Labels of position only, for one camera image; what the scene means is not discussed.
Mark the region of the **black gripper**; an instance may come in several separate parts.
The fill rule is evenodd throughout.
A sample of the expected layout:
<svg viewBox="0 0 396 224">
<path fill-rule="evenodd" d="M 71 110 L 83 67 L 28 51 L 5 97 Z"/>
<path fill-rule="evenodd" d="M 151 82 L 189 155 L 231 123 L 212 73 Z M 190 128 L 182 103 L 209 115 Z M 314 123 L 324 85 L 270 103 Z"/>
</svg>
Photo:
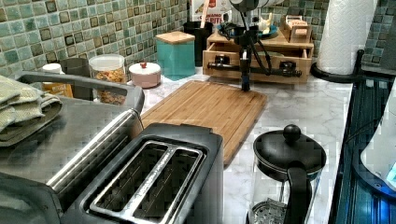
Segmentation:
<svg viewBox="0 0 396 224">
<path fill-rule="evenodd" d="M 249 91 L 249 74 L 250 74 L 250 60 L 251 56 L 254 56 L 256 60 L 260 59 L 260 56 L 255 48 L 255 43 L 258 40 L 257 30 L 242 30 L 237 36 L 237 44 L 241 47 L 240 56 L 240 70 L 241 70 L 241 88 L 242 91 Z"/>
</svg>

